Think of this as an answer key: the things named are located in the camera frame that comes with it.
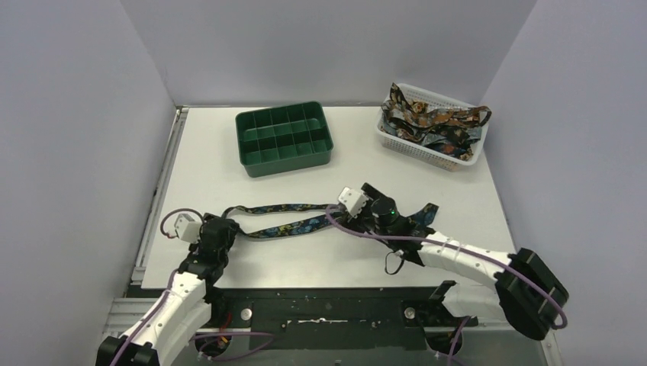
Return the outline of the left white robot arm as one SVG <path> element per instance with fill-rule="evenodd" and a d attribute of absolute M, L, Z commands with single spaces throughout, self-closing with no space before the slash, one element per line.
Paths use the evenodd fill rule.
<path fill-rule="evenodd" d="M 239 231 L 232 219 L 205 214 L 194 220 L 179 214 L 168 237 L 188 243 L 187 256 L 151 308 L 120 336 L 100 344 L 95 363 L 170 365 L 203 325 L 219 326 L 226 307 L 217 300 L 215 284 Z"/>

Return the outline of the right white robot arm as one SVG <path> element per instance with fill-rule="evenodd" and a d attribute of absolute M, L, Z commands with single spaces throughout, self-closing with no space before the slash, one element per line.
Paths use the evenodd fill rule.
<path fill-rule="evenodd" d="M 567 325 L 563 313 L 570 294 L 534 251 L 508 253 L 461 243 L 431 227 L 437 205 L 427 203 L 406 216 L 393 198 L 368 183 L 359 190 L 344 188 L 338 202 L 348 228 L 373 236 L 402 260 L 470 280 L 450 285 L 441 295 L 451 316 L 504 320 L 534 340 Z"/>

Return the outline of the green compartment tray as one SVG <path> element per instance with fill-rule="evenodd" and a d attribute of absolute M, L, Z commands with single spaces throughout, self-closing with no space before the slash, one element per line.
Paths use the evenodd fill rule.
<path fill-rule="evenodd" d="M 330 162 L 333 140 L 323 106 L 309 101 L 235 117 L 240 163 L 251 178 Z"/>

